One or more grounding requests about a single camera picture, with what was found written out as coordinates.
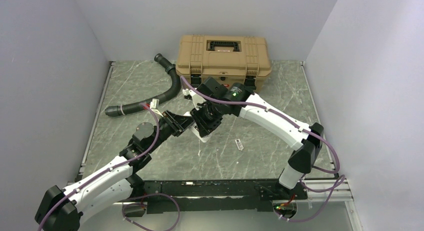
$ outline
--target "case handle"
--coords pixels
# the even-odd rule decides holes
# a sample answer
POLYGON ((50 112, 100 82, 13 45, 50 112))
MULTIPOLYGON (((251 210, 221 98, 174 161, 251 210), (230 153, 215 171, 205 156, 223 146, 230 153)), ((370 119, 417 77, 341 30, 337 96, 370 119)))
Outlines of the case handle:
POLYGON ((215 47, 234 47, 233 52, 240 52, 239 43, 233 41, 210 41, 208 51, 215 51, 215 47))

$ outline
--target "black metal base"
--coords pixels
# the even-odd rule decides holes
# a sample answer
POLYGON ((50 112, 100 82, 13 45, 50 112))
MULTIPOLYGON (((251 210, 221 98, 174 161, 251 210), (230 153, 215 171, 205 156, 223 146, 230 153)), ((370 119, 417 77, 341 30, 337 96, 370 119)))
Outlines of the black metal base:
MULTIPOLYGON (((164 193, 172 196, 181 211, 254 210, 272 212, 272 200, 306 200, 307 193, 298 183, 293 190, 277 185, 278 179, 219 179, 219 180, 145 180, 147 194, 164 193)), ((166 197, 144 199, 148 214, 174 212, 175 205, 166 197)))

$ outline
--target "white wall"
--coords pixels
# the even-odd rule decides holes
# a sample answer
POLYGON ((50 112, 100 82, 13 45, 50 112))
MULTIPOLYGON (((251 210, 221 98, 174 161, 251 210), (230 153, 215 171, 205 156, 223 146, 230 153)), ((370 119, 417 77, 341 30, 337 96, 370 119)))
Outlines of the white wall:
POLYGON ((0 230, 74 179, 108 69, 75 0, 0 0, 0 230))
POLYGON ((177 59, 184 34, 262 36, 305 60, 337 0, 76 0, 109 60, 177 59))
POLYGON ((306 60, 367 231, 424 230, 424 0, 338 0, 306 60))

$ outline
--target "gray marble surface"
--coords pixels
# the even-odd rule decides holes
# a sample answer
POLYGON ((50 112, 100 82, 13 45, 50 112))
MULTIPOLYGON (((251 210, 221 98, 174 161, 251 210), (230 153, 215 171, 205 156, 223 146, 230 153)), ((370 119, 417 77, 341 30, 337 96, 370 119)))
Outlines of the gray marble surface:
MULTIPOLYGON (((104 111, 109 105, 129 104, 164 92, 171 85, 164 69, 152 60, 117 61, 106 89, 101 114, 89 147, 84 177, 106 165, 127 144, 138 124, 155 123, 147 111, 111 118, 104 111)), ((273 61, 271 77, 259 95, 293 118, 313 124, 317 115, 299 61, 273 61)), ((180 93, 159 106, 184 114, 193 108, 180 93)), ((263 127, 235 116, 225 116, 222 124, 202 143, 189 130, 170 137, 152 153, 152 161, 138 172, 145 180, 208 180, 277 178, 293 150, 263 127), (241 139, 244 150, 238 150, 241 139)), ((330 169, 324 148, 315 163, 330 169)), ((333 177, 317 170, 308 178, 333 177)))

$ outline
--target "cable tie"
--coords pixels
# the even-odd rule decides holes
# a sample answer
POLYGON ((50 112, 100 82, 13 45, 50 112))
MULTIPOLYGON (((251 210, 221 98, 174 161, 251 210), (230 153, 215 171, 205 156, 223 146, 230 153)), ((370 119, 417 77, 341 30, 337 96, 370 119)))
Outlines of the cable tie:
POLYGON ((125 115, 124 111, 122 110, 122 104, 120 105, 120 112, 122 113, 122 115, 125 115))

